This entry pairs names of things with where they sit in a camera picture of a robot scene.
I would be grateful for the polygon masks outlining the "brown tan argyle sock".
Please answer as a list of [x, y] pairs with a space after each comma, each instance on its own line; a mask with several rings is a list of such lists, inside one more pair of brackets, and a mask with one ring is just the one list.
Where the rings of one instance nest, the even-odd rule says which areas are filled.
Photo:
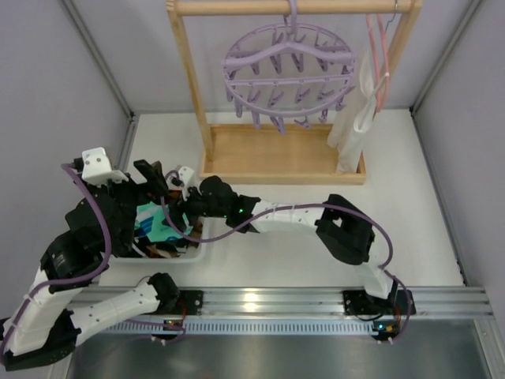
[[[202, 239], [202, 231], [203, 231], [203, 223], [200, 220], [197, 220], [197, 222], [193, 226], [193, 229], [191, 230], [189, 236], [191, 238], [201, 240]], [[191, 247], [197, 248], [199, 246], [199, 243], [198, 242], [189, 242], [189, 245]]]

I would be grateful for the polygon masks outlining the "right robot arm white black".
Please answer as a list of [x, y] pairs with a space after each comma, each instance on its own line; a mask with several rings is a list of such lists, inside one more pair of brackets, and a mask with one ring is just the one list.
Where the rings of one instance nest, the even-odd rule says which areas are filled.
[[295, 232], [315, 235], [329, 254], [356, 268], [371, 303], [387, 298], [388, 284], [370, 255], [375, 233], [359, 209], [340, 195], [322, 204], [282, 205], [235, 193], [217, 176], [185, 186], [178, 207], [190, 216], [222, 218], [238, 233]]

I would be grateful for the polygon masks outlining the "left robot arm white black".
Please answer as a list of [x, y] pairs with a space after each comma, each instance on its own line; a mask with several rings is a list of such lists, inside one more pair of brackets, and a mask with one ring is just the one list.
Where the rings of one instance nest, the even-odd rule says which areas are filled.
[[75, 159], [62, 170], [83, 194], [65, 220], [68, 231], [56, 237], [40, 259], [35, 279], [21, 305], [1, 322], [1, 364], [7, 371], [49, 366], [110, 326], [141, 314], [169, 313], [181, 292], [167, 273], [115, 298], [71, 310], [68, 305], [109, 267], [109, 260], [133, 248], [137, 209], [160, 198], [169, 187], [160, 163], [141, 159], [136, 183], [98, 158]]

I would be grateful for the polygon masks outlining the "purple round clip hanger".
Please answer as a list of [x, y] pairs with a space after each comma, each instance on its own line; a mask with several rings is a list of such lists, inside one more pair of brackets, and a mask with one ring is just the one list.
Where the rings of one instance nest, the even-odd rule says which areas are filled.
[[249, 113], [285, 133], [286, 122], [308, 129], [344, 108], [353, 90], [356, 55], [336, 33], [302, 23], [297, 3], [282, 22], [244, 34], [226, 52], [222, 67], [226, 99], [237, 117]]

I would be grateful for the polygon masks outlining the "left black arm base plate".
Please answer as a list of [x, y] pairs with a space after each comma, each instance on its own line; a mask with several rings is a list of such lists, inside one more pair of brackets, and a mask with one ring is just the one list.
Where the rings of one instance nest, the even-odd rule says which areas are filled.
[[204, 292], [198, 290], [182, 290], [180, 295], [167, 301], [161, 301], [156, 310], [147, 312], [147, 315], [186, 315], [196, 316], [201, 314], [204, 304]]

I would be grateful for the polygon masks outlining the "brown tan striped sock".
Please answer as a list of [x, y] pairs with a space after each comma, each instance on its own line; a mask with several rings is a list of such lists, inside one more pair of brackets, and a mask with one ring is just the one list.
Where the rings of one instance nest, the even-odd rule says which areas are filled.
[[183, 256], [183, 253], [170, 245], [158, 247], [156, 244], [147, 244], [141, 248], [141, 251], [147, 257], [155, 259], [176, 259]]

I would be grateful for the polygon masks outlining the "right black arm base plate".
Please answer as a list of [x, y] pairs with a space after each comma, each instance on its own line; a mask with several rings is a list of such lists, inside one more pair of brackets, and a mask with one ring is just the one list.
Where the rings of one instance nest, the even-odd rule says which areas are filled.
[[357, 316], [406, 316], [417, 313], [411, 291], [397, 290], [388, 298], [376, 298], [368, 295], [364, 290], [348, 290], [343, 292], [344, 310], [346, 315]]

